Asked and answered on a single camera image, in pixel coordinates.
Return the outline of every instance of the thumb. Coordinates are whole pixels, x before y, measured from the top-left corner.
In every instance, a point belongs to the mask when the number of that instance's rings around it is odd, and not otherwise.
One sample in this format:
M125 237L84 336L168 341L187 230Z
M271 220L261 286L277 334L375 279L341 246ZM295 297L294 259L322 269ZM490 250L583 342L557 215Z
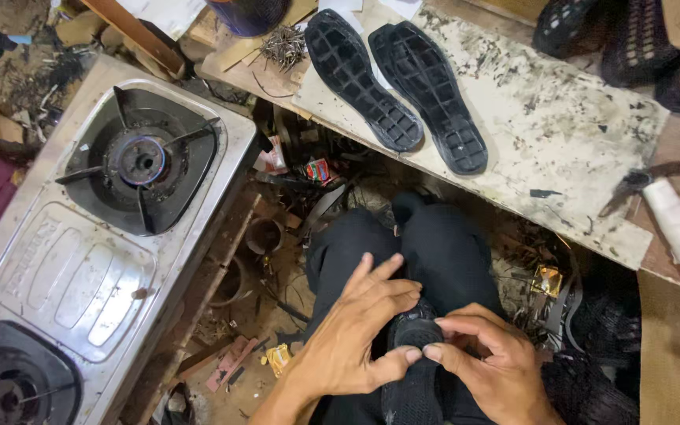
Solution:
M447 343L429 344L424 347L424 356L442 364L445 370L458 376L465 384L478 375L480 361L456 346Z
M414 346L400 346L376 359L369 367L374 383L373 390L385 383L402 380L409 366L420 358L421 350Z

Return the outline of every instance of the gas stove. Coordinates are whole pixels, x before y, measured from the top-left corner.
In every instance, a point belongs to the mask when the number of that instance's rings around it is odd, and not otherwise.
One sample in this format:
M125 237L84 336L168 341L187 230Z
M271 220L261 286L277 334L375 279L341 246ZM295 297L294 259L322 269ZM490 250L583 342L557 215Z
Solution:
M0 423L116 419L255 132L99 57L0 220Z

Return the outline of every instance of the nail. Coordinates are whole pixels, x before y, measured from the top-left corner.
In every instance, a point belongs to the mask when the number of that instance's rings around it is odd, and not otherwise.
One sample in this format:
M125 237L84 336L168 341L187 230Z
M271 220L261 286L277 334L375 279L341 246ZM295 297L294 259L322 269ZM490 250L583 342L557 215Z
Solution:
M438 346L433 346L430 344L424 347L424 355L430 360L434 360L435 362L439 363L440 359L442 358L442 349Z
M410 349L406 351L406 361L408 364L414 364L415 362L418 362L420 358L421 352L419 349Z

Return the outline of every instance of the hand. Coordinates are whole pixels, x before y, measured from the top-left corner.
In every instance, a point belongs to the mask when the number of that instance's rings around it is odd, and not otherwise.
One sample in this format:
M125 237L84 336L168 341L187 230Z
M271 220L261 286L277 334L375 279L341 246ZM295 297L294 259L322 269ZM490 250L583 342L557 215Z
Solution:
M421 284L388 279L403 264L395 254L372 270L373 256L365 253L345 289L306 347L289 363L291 388L307 397L368 393L398 381L421 358L416 347L402 346L371 361L372 340L395 314L419 301Z
M446 343L424 347L424 355L456 374L489 419L500 425L563 423L547 400L524 333L476 303L435 321ZM467 354L467 347L483 359Z

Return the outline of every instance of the black pants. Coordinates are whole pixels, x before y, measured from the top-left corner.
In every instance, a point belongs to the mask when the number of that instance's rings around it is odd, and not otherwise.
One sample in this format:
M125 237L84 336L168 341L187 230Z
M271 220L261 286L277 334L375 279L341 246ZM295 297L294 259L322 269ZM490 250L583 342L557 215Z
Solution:
M352 209L314 237L307 256L306 275L316 294L314 316L306 339L316 331L358 266L361 256L374 255L375 266L400 252L406 262L398 277L422 284L424 296L444 316L469 303L479 303L504 316L490 276L490 250L477 227L449 205L417 211L400 237L383 227L365 209ZM373 358L387 351L387 331L374 340ZM445 419L453 425L492 423L455 375L440 367L438 388ZM324 397L311 418L322 424L384 424L381 390L371 394Z

